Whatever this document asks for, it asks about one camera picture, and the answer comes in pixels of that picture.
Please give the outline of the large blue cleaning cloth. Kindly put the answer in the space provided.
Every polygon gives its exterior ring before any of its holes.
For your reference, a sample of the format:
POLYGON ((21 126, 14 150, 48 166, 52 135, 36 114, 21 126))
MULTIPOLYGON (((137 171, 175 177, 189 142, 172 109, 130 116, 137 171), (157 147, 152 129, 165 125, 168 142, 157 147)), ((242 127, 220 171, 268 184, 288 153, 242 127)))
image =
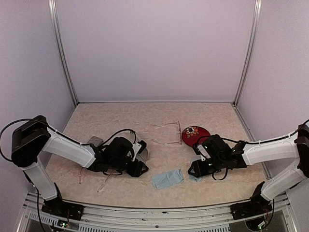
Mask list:
POLYGON ((184 182, 181 169, 176 169, 152 176, 152 185, 156 189, 166 189, 184 182))

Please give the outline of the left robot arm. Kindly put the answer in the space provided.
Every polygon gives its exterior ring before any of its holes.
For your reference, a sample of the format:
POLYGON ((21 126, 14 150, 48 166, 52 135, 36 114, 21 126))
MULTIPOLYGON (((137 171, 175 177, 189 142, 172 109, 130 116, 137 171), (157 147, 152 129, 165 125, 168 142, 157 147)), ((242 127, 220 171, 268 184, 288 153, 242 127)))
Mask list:
POLYGON ((37 189, 37 193, 43 198, 43 206, 38 207, 38 211, 74 220, 81 220, 84 211, 83 205, 63 200, 58 186, 52 182, 39 161, 41 152, 55 154, 106 176, 109 175, 108 170, 113 170, 116 176, 127 173, 131 177, 140 177, 149 170, 145 164, 149 158, 147 143, 138 139, 132 129, 128 132, 133 135, 133 141, 119 136, 127 131, 124 129, 95 145, 84 144, 62 134, 50 126, 42 115, 16 120, 5 128, 20 122, 22 125, 12 133, 11 156, 1 156, 19 167, 37 189))

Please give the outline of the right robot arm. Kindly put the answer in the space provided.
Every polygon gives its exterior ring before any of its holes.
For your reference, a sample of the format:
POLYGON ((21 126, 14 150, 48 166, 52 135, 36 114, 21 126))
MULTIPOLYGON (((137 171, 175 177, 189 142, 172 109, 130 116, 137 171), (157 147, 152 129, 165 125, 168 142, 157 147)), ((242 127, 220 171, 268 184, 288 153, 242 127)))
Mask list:
POLYGON ((270 202, 277 195, 309 177, 309 127, 306 123, 282 137, 255 142, 237 141, 234 147, 227 144, 226 138, 215 134, 202 143, 196 142, 193 149, 200 159, 192 162, 188 173, 196 178, 271 160, 294 160, 275 177, 260 183, 249 201, 231 205, 234 220, 273 210, 270 202))

